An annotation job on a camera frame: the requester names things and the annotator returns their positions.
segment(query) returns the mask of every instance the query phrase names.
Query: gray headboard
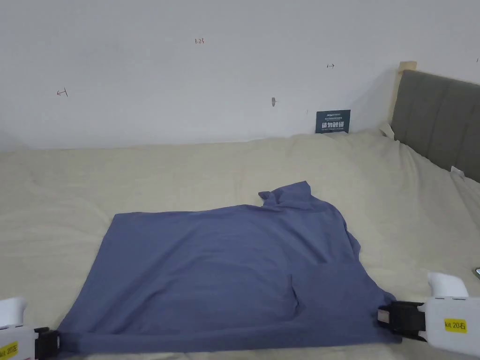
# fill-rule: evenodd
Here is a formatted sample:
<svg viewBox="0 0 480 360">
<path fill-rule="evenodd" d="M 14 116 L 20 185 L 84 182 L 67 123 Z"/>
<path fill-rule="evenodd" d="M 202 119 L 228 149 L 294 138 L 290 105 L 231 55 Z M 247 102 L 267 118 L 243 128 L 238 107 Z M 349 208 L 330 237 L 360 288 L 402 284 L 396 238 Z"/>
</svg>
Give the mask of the gray headboard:
<svg viewBox="0 0 480 360">
<path fill-rule="evenodd" d="M 391 126 L 434 164 L 480 182 L 480 85 L 405 70 Z"/>
</svg>

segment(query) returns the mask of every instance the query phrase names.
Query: white handle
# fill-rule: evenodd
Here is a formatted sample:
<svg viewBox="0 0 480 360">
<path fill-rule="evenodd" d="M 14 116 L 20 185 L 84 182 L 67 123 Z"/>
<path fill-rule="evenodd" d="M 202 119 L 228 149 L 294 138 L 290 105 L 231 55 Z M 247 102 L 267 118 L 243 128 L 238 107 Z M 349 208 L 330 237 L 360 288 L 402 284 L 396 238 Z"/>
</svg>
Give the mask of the white handle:
<svg viewBox="0 0 480 360">
<path fill-rule="evenodd" d="M 429 273 L 428 283 L 434 298 L 445 296 L 468 297 L 467 288 L 459 277 L 441 273 Z"/>
<path fill-rule="evenodd" d="M 23 324 L 26 307 L 24 298 L 0 300 L 0 326 Z"/>
</svg>

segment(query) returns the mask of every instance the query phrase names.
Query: pen mark on wall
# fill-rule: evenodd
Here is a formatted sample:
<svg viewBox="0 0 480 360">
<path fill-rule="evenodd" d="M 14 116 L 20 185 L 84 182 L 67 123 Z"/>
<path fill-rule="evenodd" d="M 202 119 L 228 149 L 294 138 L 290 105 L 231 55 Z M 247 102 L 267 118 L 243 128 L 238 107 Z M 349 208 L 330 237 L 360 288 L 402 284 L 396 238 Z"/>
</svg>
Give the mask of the pen mark on wall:
<svg viewBox="0 0 480 360">
<path fill-rule="evenodd" d="M 62 95 L 63 93 L 65 93 L 65 95 L 68 97 L 68 94 L 67 94 L 67 90 L 65 88 L 63 88 L 63 91 L 60 92 L 60 91 L 57 91 L 57 95 Z"/>
</svg>

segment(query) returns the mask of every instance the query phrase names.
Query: beige bedsheet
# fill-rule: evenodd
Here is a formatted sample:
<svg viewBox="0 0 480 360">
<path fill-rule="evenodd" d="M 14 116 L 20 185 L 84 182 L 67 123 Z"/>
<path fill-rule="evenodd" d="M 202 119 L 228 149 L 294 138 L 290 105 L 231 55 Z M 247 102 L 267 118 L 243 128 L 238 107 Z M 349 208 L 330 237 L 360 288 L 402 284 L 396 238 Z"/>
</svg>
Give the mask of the beige bedsheet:
<svg viewBox="0 0 480 360">
<path fill-rule="evenodd" d="M 400 300 L 429 296 L 427 272 L 480 281 L 480 184 L 450 175 L 377 132 L 248 143 L 0 154 L 0 299 L 24 296 L 25 322 L 55 327 L 68 311 L 116 213 L 261 205 L 257 192 L 307 180 L 362 245 L 369 275 Z M 464 358 L 401 345 L 126 359 Z"/>
</svg>

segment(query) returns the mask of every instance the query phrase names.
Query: dark blue sign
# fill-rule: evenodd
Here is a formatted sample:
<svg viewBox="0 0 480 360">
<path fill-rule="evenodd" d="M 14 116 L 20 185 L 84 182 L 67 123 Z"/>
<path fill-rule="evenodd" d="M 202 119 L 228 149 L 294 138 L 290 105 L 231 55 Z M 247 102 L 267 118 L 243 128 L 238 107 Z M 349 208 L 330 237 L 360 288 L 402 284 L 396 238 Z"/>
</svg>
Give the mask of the dark blue sign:
<svg viewBox="0 0 480 360">
<path fill-rule="evenodd" d="M 315 132 L 348 132 L 350 127 L 350 110 L 317 111 Z"/>
</svg>

